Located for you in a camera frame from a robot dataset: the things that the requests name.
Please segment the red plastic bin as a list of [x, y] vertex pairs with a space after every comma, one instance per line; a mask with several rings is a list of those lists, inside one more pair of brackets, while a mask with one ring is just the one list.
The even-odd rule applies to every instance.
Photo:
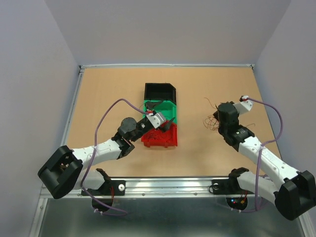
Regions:
[[160, 146], [160, 147], [177, 147], [177, 125], [173, 123], [170, 129], [166, 132], [161, 130], [152, 129], [148, 133], [142, 136], [141, 142], [145, 147]]

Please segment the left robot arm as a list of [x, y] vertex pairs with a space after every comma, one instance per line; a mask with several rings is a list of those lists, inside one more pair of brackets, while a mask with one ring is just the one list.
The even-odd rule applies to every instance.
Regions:
[[152, 130], [166, 132], [173, 120], [167, 120], [154, 110], [157, 103], [147, 102], [144, 117], [136, 121], [132, 117], [122, 120], [115, 135], [103, 143], [79, 149], [59, 147], [39, 169], [38, 177], [54, 199], [66, 196], [72, 190], [95, 190], [103, 195], [109, 191], [110, 178], [102, 170], [90, 171], [91, 166], [123, 158], [135, 148], [133, 142]]

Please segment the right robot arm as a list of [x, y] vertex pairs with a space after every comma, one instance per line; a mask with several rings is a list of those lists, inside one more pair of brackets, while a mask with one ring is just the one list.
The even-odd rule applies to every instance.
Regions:
[[294, 220], [316, 205], [316, 182], [309, 171], [301, 172], [279, 159], [260, 142], [255, 134], [239, 123], [239, 116], [249, 112], [255, 100], [242, 96], [238, 103], [221, 103], [213, 114], [218, 132], [238, 153], [257, 165], [255, 173], [241, 167], [233, 169], [223, 182], [214, 183], [209, 192], [215, 195], [242, 195], [242, 199], [228, 202], [232, 209], [244, 211], [247, 193], [253, 193], [254, 210], [261, 209], [261, 201], [272, 203], [287, 220]]

